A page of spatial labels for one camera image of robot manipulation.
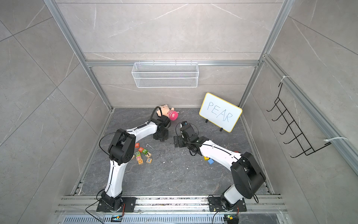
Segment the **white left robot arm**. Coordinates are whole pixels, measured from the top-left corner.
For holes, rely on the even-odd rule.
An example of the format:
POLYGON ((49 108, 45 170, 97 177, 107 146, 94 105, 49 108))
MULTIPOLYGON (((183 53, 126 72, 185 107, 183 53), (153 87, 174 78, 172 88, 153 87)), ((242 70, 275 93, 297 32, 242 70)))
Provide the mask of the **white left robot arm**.
POLYGON ((168 139, 168 128, 171 120, 165 116, 151 119, 132 129, 118 129, 108 148, 110 159, 110 173, 104 192, 101 193, 100 204, 110 211, 119 211, 123 208, 122 182, 127 163, 135 154, 135 144, 149 135, 156 140, 168 139))

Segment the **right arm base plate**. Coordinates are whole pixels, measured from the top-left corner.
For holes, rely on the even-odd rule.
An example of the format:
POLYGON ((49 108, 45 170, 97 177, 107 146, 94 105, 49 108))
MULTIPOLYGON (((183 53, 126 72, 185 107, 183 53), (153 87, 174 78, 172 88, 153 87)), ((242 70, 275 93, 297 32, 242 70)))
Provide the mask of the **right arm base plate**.
POLYGON ((227 201, 225 198, 221 197, 214 197, 212 195, 209 195, 207 197, 208 204, 209 204, 209 210, 211 212, 217 212, 217 211, 239 211, 239 212, 246 212, 247 207, 244 198, 238 200, 235 204, 231 204, 229 201, 227 201))

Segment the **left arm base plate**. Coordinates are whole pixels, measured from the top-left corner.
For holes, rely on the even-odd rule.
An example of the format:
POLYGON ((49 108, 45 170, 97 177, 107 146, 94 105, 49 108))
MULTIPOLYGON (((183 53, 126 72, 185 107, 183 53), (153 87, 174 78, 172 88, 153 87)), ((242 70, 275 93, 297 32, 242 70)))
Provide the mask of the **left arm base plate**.
POLYGON ((134 212, 136 197, 100 199, 97 212, 134 212))

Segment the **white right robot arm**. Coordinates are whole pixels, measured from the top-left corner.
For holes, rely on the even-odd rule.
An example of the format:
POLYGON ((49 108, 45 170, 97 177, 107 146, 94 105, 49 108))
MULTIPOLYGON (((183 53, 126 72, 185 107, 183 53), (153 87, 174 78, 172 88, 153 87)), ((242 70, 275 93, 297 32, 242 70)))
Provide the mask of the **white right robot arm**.
POLYGON ((231 172, 234 183, 221 194, 218 203, 222 211, 234 209, 245 198, 259 203, 256 192, 266 182, 266 176, 251 153, 230 151, 200 137, 193 124, 186 121, 180 123, 180 135, 174 136, 174 146, 187 147, 191 156, 207 157, 231 172))

